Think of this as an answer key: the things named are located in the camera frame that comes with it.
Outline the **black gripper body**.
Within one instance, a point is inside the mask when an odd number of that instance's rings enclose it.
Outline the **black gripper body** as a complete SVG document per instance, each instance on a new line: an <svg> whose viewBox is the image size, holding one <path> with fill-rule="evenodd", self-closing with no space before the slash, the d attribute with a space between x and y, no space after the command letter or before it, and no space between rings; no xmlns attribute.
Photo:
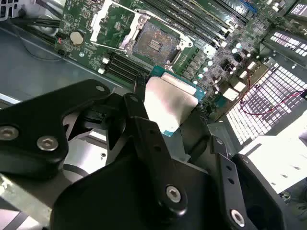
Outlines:
<svg viewBox="0 0 307 230"><path fill-rule="evenodd" d="M174 160L188 196L186 214L165 222L154 204L147 173L134 155L80 179L56 200L52 230L226 230L206 171Z"/></svg>

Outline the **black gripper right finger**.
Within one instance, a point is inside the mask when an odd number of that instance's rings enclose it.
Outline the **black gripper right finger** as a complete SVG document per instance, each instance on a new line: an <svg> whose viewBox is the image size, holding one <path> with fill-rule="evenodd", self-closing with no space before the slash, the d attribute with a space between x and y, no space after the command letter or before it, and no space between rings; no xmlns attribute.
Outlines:
<svg viewBox="0 0 307 230"><path fill-rule="evenodd" d="M226 145L210 133L198 110L188 115L180 131L190 163L211 176L230 230L295 229L295 218L254 163L242 154L229 157Z"/></svg>

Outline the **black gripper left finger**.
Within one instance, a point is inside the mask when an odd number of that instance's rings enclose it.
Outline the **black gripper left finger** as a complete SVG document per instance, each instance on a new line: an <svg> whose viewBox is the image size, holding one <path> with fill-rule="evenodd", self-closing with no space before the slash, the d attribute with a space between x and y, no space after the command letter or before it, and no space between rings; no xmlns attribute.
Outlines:
<svg viewBox="0 0 307 230"><path fill-rule="evenodd" d="M0 170L31 179L55 176L69 141L93 128L107 131L111 165L134 155L147 173L162 217L181 217L188 199L158 125L134 93L111 93L85 80L0 112Z"/></svg>

